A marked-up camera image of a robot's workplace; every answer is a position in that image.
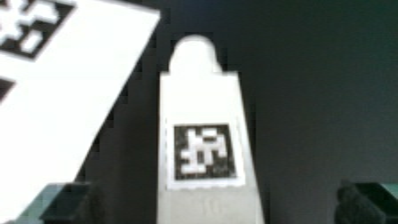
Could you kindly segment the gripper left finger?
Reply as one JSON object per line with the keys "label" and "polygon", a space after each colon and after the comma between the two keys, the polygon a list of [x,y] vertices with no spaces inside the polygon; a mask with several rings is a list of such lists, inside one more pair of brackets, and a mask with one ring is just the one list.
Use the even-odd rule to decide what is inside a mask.
{"label": "gripper left finger", "polygon": [[106,224],[102,190],[93,183],[68,183],[40,216],[45,224]]}

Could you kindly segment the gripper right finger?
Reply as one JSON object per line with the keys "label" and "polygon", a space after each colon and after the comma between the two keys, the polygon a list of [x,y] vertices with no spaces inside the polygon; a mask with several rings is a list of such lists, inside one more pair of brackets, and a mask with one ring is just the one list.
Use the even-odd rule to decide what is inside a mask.
{"label": "gripper right finger", "polygon": [[337,224],[398,224],[398,183],[342,184]]}

